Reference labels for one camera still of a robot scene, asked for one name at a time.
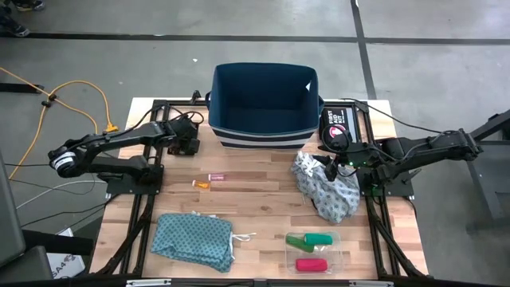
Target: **green object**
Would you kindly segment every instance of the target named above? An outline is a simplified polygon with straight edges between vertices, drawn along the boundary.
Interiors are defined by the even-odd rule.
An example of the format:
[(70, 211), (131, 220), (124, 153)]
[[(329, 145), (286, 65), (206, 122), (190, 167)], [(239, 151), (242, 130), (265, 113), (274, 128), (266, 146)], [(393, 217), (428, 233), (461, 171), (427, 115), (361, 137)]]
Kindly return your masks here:
[(304, 243), (309, 246), (332, 245), (333, 237), (327, 234), (305, 234)]
[(295, 238), (293, 236), (285, 236), (285, 241), (287, 244), (296, 247), (299, 250), (303, 250), (304, 252), (313, 253), (313, 245), (307, 245), (304, 243), (304, 240), (301, 238)]

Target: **person's foot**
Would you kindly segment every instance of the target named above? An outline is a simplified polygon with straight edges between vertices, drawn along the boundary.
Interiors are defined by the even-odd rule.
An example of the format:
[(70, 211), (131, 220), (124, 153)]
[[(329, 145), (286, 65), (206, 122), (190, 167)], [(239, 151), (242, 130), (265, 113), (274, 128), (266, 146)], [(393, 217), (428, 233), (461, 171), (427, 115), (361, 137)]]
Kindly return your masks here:
[(45, 8), (46, 4), (42, 0), (36, 0), (30, 4), (14, 4), (16, 6), (16, 9), (20, 12), (27, 12), (27, 11), (41, 11)]
[(7, 32), (13, 34), (16, 37), (26, 37), (30, 34), (30, 30), (19, 25), (15, 29), (7, 29)]

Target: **gray floral cloth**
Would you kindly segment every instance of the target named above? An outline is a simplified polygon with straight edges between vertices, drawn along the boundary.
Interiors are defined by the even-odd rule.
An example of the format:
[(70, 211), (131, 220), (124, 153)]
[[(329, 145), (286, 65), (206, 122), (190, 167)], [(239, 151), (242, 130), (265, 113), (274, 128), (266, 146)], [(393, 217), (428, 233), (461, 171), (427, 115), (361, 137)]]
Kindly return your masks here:
[[(307, 153), (299, 151), (291, 171), (296, 175), (297, 188), (311, 198), (319, 215), (334, 223), (351, 217), (359, 205), (359, 184), (356, 175), (349, 177), (336, 176), (330, 182), (324, 174), (325, 166)], [(343, 175), (352, 173), (339, 166)]]

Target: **plastic container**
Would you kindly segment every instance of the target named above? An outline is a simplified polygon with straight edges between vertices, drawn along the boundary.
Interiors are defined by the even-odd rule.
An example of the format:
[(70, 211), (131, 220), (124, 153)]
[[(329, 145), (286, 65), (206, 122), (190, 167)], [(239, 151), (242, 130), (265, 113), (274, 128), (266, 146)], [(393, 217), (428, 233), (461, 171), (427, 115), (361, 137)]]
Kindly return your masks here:
[[(317, 275), (317, 274), (337, 274), (342, 272), (343, 258), (340, 250), (340, 236), (336, 232), (320, 232), (320, 234), (327, 234), (333, 238), (333, 244), (317, 245), (314, 247), (312, 253), (300, 250), (285, 242), (285, 265), (290, 274), (303, 274), (303, 275)], [(305, 233), (292, 233), (289, 232), (285, 235), (293, 236), (295, 238), (304, 238)], [(328, 268), (323, 272), (301, 272), (296, 269), (297, 259), (325, 259), (328, 262)]]
[(206, 104), (223, 146), (270, 149), (302, 148), (324, 107), (314, 69), (273, 63), (217, 66)]

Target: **circular sign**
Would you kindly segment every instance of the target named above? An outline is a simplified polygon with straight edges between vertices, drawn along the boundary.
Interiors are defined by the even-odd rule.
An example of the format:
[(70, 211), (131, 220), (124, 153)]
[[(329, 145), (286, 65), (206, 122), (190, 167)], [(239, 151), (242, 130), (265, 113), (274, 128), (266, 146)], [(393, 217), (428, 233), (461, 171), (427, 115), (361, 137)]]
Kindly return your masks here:
[(334, 127), (329, 128), (329, 136), (331, 138), (335, 138), (335, 136), (343, 134), (343, 131), (345, 131), (345, 128), (342, 125), (337, 124)]

